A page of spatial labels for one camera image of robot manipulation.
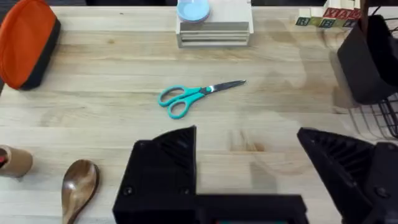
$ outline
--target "wooden cup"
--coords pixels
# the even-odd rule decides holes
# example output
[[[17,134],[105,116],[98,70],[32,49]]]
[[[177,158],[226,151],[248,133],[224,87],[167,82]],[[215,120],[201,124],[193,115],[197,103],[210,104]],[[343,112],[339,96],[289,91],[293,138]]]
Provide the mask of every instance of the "wooden cup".
[[[22,177],[32,167],[32,155],[22,149],[0,145],[0,155],[7,155],[7,162],[0,168],[0,175]]]

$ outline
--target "orange case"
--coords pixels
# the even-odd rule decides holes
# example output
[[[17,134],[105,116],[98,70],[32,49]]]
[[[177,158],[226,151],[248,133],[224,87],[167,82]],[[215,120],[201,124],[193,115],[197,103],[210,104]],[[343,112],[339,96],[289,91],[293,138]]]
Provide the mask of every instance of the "orange case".
[[[14,89],[40,85],[61,24],[43,0],[21,0],[0,27],[0,77]]]

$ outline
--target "wire rack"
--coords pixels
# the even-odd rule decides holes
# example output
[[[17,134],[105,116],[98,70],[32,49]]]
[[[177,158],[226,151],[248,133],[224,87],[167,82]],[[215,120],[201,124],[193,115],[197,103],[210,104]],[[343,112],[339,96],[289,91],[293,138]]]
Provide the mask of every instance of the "wire rack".
[[[398,93],[380,101],[378,105],[381,113],[375,116],[382,116],[386,122],[386,126],[380,128],[387,127],[391,135],[398,138]]]

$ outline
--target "wooden spoon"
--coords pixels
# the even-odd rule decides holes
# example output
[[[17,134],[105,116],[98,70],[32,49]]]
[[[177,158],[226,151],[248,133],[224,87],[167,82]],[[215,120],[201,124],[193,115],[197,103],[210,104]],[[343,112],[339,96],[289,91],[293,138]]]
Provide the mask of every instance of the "wooden spoon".
[[[73,224],[81,210],[94,196],[100,171],[91,161],[75,161],[65,173],[62,183],[62,224]]]

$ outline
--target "wooden tabletop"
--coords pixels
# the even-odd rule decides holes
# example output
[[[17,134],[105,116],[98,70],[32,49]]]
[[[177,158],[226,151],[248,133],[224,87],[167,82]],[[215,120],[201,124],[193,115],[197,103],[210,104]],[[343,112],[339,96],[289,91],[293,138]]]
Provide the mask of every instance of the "wooden tabletop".
[[[191,125],[199,194],[301,194],[311,223],[340,222],[296,133],[384,137],[369,107],[342,108],[350,103],[335,50],[344,30],[296,27],[297,8],[259,7],[251,47],[178,49],[173,7],[53,9],[62,33],[42,86],[5,86],[0,97],[0,143],[34,155],[23,179],[0,178],[1,223],[60,223],[62,178],[77,159],[101,170],[78,223],[114,223],[134,142]],[[180,120],[156,102],[169,85],[240,79],[247,83],[197,101]]]

